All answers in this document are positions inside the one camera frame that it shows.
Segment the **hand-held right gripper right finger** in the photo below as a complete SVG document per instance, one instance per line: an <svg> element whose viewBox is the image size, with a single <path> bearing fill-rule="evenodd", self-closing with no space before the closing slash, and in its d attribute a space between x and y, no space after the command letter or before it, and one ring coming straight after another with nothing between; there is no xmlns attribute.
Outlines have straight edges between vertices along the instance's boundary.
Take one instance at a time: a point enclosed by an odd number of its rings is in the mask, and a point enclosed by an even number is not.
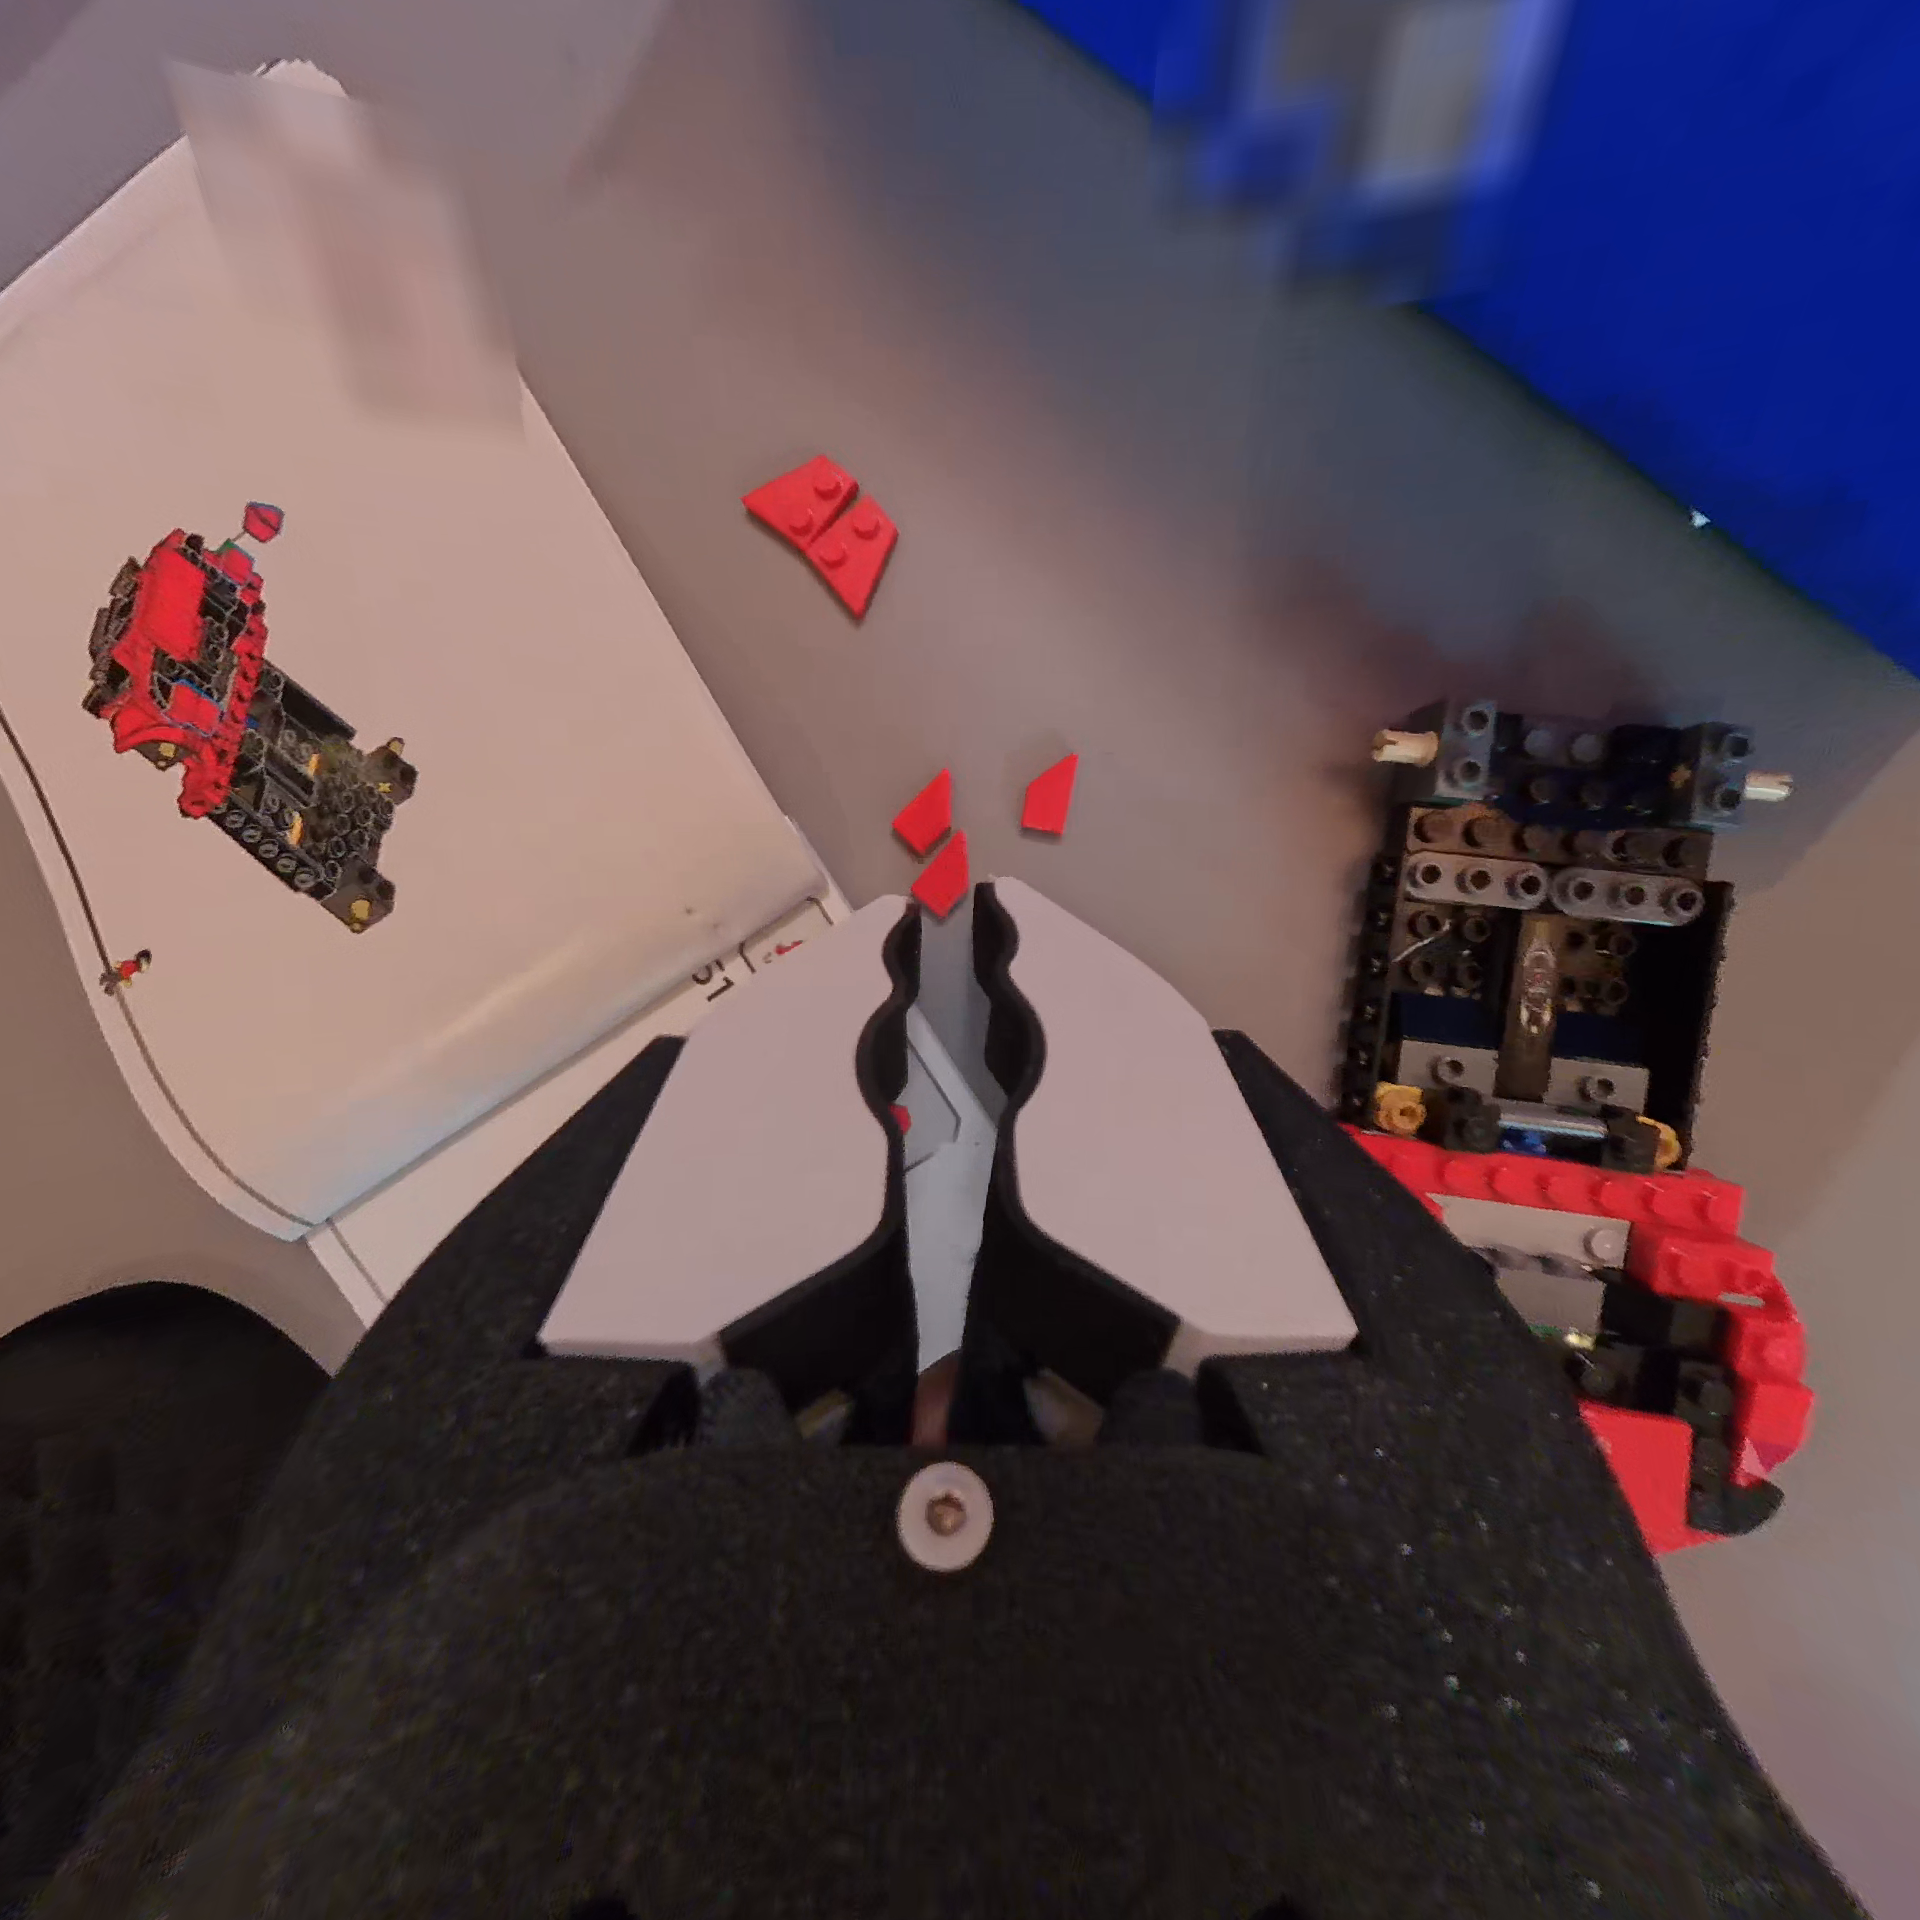
<svg viewBox="0 0 1920 1920"><path fill-rule="evenodd" d="M1004 1091L968 1333L1073 1387L1342 1351L1356 1321L1201 1014L1013 875L971 903Z"/></svg>

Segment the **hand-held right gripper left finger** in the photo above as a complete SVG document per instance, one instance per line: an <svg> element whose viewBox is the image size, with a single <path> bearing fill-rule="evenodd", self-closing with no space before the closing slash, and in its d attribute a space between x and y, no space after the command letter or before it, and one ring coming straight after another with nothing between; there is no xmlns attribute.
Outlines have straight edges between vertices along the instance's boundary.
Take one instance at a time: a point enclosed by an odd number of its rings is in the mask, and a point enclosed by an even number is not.
<svg viewBox="0 0 1920 1920"><path fill-rule="evenodd" d="M920 953L920 907L882 896L699 1022L539 1325L546 1355L754 1369L784 1397L910 1383L906 1173L958 1132L907 1042Z"/></svg>

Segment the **red and black lego car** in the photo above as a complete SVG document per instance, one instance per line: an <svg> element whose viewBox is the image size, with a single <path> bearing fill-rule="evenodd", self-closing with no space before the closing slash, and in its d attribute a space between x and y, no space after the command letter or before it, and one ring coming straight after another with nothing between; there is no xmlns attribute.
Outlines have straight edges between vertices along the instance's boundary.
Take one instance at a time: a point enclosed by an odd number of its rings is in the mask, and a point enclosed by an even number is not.
<svg viewBox="0 0 1920 1920"><path fill-rule="evenodd" d="M1742 1188L1693 1160L1734 887L1791 780L1752 728L1430 701L1376 734L1335 1109L1547 1347L1667 1553L1783 1500L1808 1338Z"/></svg>

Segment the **blue plastic bin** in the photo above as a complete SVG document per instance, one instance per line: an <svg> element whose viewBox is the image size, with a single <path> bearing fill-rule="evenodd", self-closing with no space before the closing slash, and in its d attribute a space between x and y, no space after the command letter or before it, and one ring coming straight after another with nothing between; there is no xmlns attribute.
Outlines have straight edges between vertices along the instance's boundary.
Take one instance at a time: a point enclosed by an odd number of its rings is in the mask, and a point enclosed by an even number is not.
<svg viewBox="0 0 1920 1920"><path fill-rule="evenodd" d="M1415 301L1918 659L1914 1L1038 1L1185 195Z"/></svg>

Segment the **lego instruction booklet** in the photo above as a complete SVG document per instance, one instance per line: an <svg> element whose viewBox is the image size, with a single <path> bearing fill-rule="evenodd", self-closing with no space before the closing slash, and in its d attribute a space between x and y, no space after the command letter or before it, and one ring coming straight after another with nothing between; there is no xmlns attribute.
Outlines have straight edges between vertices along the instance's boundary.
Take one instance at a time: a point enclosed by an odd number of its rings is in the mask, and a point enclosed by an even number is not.
<svg viewBox="0 0 1920 1920"><path fill-rule="evenodd" d="M301 62L3 288L3 808L122 1093L3 1046L3 1330L127 1283L331 1361L845 902L464 273Z"/></svg>

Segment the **black quilted pad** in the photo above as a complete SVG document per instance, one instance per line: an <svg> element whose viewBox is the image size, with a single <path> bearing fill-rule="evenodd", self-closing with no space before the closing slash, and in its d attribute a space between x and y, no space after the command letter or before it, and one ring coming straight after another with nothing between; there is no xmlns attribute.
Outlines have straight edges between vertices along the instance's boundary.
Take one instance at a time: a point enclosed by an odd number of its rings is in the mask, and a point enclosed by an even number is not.
<svg viewBox="0 0 1920 1920"><path fill-rule="evenodd" d="M325 1369L183 1283L1 1344L1 1913L27 1915L164 1712Z"/></svg>

